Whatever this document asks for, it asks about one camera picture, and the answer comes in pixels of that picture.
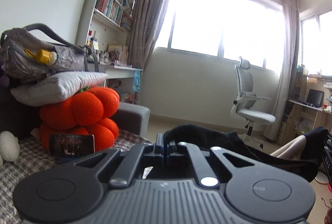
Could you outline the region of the cream black raglan sweatshirt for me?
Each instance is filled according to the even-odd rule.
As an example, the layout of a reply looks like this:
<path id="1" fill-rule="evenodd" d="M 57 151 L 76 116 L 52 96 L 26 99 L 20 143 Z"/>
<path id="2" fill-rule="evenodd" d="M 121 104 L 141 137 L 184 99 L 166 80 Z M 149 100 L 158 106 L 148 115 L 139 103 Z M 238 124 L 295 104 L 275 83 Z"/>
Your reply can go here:
<path id="1" fill-rule="evenodd" d="M 235 131 L 224 133 L 193 124 L 180 125 L 165 132 L 164 142 L 167 143 L 174 140 L 178 143 L 184 141 L 195 144 L 205 151 L 213 146 L 219 146 L 253 160 L 295 173 L 311 182 L 318 174 L 322 163 L 321 154 L 328 134 L 329 131 L 323 127 L 318 127 L 303 134 L 306 144 L 300 150 L 298 160 L 273 157 L 249 145 L 245 145 Z"/>

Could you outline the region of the wooden desk shelf unit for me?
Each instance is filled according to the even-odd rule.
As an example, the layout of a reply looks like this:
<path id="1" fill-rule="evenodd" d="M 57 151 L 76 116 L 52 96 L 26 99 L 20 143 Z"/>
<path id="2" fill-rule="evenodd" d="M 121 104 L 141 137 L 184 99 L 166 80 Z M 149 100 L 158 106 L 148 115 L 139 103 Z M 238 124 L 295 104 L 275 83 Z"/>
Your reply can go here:
<path id="1" fill-rule="evenodd" d="M 309 93 L 313 91 L 322 94 L 318 107 L 308 101 Z M 319 126 L 331 131 L 331 76 L 305 75 L 304 71 L 298 71 L 276 142 L 285 145 Z"/>

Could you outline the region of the black laptop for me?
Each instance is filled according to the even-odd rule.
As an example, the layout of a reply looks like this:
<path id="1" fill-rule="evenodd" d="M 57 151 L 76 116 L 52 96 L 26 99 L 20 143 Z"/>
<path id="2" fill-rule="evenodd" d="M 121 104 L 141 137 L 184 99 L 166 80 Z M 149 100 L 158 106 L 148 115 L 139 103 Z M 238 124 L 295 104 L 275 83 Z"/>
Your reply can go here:
<path id="1" fill-rule="evenodd" d="M 324 92 L 319 90 L 310 89 L 306 99 L 306 103 L 313 107 L 319 108 L 322 106 Z"/>

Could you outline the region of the right grey curtain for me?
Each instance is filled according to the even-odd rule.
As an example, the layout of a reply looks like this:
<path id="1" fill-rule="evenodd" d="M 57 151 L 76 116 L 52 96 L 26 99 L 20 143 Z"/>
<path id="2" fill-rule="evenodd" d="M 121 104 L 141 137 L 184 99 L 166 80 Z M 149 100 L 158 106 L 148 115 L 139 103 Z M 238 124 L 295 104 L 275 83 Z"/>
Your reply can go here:
<path id="1" fill-rule="evenodd" d="M 276 121 L 268 126 L 263 133 L 265 138 L 271 141 L 277 139 L 286 102 L 294 87 L 293 83 L 297 72 L 299 51 L 300 20 L 298 0 L 282 0 L 282 11 L 285 20 L 285 43 L 277 98 L 273 109 Z"/>

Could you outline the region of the grey curtain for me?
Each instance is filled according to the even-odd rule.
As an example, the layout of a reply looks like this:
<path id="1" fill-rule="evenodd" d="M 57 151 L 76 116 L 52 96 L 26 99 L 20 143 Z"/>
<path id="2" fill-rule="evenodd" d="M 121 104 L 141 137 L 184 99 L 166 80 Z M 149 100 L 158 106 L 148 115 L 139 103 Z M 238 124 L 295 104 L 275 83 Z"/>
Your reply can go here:
<path id="1" fill-rule="evenodd" d="M 169 0 L 136 0 L 133 23 L 127 38 L 128 63 L 144 69 L 153 53 L 165 19 Z"/>
<path id="2" fill-rule="evenodd" d="M 271 141 L 277 139 L 286 102 L 294 87 L 293 83 L 297 72 L 299 51 L 300 20 L 298 0 L 282 0 L 282 11 L 285 20 L 285 43 L 277 98 L 273 109 L 276 121 L 268 126 L 263 133 L 265 138 Z"/>

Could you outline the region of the white grey office chair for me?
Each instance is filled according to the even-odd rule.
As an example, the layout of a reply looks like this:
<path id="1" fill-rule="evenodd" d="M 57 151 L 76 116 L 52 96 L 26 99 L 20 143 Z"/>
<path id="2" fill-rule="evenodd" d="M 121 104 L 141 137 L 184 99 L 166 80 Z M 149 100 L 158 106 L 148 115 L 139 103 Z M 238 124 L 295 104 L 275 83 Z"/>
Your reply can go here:
<path id="1" fill-rule="evenodd" d="M 253 91 L 253 76 L 249 71 L 250 67 L 250 62 L 241 56 L 239 57 L 239 63 L 234 66 L 237 96 L 233 101 L 231 115 L 235 118 L 245 119 L 247 122 L 245 126 L 247 132 L 239 135 L 241 140 L 252 148 L 263 150 L 263 141 L 252 136 L 253 125 L 254 123 L 271 125 L 276 121 L 276 117 L 272 114 L 252 109 L 256 102 L 271 100 L 271 98 L 257 96 Z"/>

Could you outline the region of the red flower plush cushion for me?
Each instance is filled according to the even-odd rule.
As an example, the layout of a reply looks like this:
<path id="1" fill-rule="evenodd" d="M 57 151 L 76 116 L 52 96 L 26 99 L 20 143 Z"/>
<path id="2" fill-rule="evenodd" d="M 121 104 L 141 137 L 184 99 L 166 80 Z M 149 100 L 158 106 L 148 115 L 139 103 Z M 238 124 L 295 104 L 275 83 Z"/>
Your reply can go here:
<path id="1" fill-rule="evenodd" d="M 112 147 L 119 136 L 119 127 L 111 117 L 119 104 L 120 96 L 115 90 L 93 87 L 63 102 L 42 106 L 39 113 L 42 147 L 48 151 L 49 138 L 55 134 L 92 135 L 96 152 Z"/>

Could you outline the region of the white desk with shelves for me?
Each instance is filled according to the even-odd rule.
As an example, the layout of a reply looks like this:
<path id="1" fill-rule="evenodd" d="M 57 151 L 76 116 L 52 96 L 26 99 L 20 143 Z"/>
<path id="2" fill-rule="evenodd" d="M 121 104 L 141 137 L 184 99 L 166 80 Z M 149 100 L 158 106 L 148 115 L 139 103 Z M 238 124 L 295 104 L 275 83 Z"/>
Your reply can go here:
<path id="1" fill-rule="evenodd" d="M 115 65 L 99 65 L 99 72 L 107 75 L 106 80 L 100 86 L 115 90 L 120 95 L 121 102 L 140 103 L 143 70 Z"/>

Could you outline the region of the smartphone playing video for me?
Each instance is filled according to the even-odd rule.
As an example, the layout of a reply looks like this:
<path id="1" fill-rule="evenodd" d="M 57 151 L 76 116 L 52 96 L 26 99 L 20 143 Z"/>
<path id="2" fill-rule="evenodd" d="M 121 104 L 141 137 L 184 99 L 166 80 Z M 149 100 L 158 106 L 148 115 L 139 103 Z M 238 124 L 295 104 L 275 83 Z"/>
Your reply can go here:
<path id="1" fill-rule="evenodd" d="M 48 148 L 53 157 L 80 158 L 95 153 L 95 138 L 93 135 L 51 135 Z"/>

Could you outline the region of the grey checked quilted bedcover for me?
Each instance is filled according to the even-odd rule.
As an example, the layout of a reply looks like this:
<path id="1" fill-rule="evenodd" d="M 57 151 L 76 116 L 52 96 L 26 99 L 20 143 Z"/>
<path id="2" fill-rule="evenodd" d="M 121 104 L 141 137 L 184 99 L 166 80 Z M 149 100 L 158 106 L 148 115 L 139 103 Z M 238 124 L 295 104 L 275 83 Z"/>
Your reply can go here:
<path id="1" fill-rule="evenodd" d="M 5 161 L 1 165 L 1 223 L 21 222 L 12 201 L 12 193 L 19 181 L 70 161 L 61 161 L 49 156 L 33 137 L 20 141 L 18 159 L 13 162 Z"/>

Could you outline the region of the grey white pillow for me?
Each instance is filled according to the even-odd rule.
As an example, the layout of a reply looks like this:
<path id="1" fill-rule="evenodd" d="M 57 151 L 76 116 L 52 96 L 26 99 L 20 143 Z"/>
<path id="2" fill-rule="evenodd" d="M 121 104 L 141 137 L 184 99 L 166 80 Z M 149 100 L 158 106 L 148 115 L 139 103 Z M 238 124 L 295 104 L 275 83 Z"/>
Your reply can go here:
<path id="1" fill-rule="evenodd" d="M 107 74 L 100 72 L 61 72 L 36 84 L 24 84 L 11 89 L 20 103 L 28 106 L 44 106 L 63 102 L 85 87 L 103 83 Z"/>

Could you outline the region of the white bookshelf with books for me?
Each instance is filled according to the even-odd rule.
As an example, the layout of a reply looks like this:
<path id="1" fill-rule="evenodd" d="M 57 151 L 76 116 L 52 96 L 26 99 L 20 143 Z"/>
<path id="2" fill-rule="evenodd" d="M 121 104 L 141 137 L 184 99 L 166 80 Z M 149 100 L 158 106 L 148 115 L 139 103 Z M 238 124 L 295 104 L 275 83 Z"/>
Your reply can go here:
<path id="1" fill-rule="evenodd" d="M 127 35 L 135 0 L 84 0 L 75 44 L 96 51 L 99 62 L 128 64 Z"/>

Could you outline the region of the white fluffy plush toy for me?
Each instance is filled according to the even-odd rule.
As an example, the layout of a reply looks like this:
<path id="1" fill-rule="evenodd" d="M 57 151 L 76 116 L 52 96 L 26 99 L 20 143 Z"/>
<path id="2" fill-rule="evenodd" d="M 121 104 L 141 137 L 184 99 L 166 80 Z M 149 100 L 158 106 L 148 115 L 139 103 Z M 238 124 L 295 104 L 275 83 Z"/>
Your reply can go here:
<path id="1" fill-rule="evenodd" d="M 3 131 L 0 133 L 0 155 L 0 166 L 3 165 L 4 161 L 16 161 L 20 155 L 18 138 L 9 131 Z"/>

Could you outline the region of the grey diaper bag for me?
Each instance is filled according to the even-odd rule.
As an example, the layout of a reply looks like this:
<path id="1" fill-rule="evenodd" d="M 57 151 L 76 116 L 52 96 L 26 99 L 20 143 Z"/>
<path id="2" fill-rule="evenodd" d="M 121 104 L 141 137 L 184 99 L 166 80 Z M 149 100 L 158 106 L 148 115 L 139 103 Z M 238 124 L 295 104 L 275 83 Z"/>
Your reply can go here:
<path id="1" fill-rule="evenodd" d="M 98 72 L 94 49 L 71 44 L 42 23 L 1 34 L 1 75 L 21 83 L 40 81 L 61 72 L 87 72 L 90 56 Z"/>

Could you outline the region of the left grey curtain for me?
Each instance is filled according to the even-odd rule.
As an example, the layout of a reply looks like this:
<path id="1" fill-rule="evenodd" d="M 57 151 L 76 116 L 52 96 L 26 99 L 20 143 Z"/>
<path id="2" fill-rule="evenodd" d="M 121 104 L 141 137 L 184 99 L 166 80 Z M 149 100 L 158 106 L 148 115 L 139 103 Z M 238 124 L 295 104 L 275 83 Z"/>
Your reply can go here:
<path id="1" fill-rule="evenodd" d="M 136 0 L 133 23 L 127 38 L 128 63 L 144 69 L 153 53 L 165 19 L 169 0 Z"/>

